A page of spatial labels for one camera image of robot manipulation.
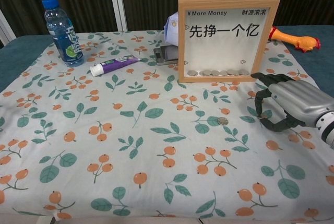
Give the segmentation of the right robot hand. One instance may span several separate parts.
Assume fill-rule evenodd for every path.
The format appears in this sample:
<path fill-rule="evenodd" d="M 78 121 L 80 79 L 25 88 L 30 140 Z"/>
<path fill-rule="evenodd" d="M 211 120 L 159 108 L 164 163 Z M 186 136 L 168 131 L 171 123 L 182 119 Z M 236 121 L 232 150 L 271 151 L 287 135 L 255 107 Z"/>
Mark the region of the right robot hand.
<path fill-rule="evenodd" d="M 318 129 L 324 141 L 333 134 L 333 97 L 306 81 L 294 80 L 284 74 L 253 73 L 251 77 L 267 86 L 256 93 L 257 114 L 262 115 L 265 98 L 272 98 L 287 114 L 278 123 L 262 118 L 260 121 L 267 129 L 281 132 L 298 125 L 313 127 Z"/>

